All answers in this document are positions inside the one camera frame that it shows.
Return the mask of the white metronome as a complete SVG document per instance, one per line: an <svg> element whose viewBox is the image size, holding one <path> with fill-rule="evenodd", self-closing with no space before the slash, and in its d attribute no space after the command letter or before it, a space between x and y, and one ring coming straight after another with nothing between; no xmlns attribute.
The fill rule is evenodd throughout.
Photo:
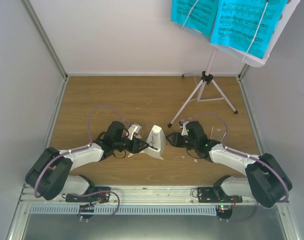
<svg viewBox="0 0 304 240"><path fill-rule="evenodd" d="M149 145L143 150L150 157L163 160L162 153L166 147L166 136L163 129L154 125L150 130L146 143Z"/></svg>

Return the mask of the clear metronome cover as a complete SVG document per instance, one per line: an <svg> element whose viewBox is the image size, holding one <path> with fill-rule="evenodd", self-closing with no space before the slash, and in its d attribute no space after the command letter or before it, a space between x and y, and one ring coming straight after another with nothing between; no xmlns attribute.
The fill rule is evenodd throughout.
<svg viewBox="0 0 304 240"><path fill-rule="evenodd" d="M222 142L226 136L226 130L220 129L216 126L211 128L210 139Z"/></svg>

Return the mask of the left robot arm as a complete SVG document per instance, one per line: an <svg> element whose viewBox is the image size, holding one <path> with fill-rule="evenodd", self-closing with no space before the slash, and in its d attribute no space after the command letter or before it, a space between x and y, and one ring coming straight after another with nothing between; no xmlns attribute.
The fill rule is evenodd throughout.
<svg viewBox="0 0 304 240"><path fill-rule="evenodd" d="M36 198L49 201L67 194L89 202L95 195L94 183L83 175L71 176L70 171L103 161L114 156L115 151L138 154L147 149L149 144L134 136L140 129L138 124L126 128L123 123L113 121L106 131L87 145L69 150L49 147L29 170L25 181L34 189Z"/></svg>

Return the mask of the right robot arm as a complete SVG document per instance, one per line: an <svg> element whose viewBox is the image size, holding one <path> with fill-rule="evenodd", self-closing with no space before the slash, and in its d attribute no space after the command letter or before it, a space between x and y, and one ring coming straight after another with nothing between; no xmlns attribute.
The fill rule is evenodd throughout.
<svg viewBox="0 0 304 240"><path fill-rule="evenodd" d="M171 146L193 150L200 159L227 166L244 175L225 175L213 184L213 196L218 202L240 196L252 198L270 208L277 202L288 200L292 183L273 155L252 155L227 147L208 138L198 121L183 123L181 129L181 132L166 136Z"/></svg>

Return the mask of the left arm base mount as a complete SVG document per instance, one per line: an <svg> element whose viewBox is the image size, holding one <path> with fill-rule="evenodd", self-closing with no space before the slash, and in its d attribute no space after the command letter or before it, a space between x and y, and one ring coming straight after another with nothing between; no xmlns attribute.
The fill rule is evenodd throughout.
<svg viewBox="0 0 304 240"><path fill-rule="evenodd" d="M105 204L109 202L111 190L108 186L94 186L89 187L89 189L84 193L85 195L96 193L91 196L76 196L72 194L62 194L62 197L67 203L83 203L80 205L81 213L93 213L94 205Z"/></svg>

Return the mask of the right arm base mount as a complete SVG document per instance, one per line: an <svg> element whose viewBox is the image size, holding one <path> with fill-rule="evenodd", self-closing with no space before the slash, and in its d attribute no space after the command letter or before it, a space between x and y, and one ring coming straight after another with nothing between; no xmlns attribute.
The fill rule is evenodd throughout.
<svg viewBox="0 0 304 240"><path fill-rule="evenodd" d="M231 218L236 204L243 202L241 196L229 196L218 186L199 186L191 191L191 195L197 198L199 203L216 204L216 216L226 221Z"/></svg>

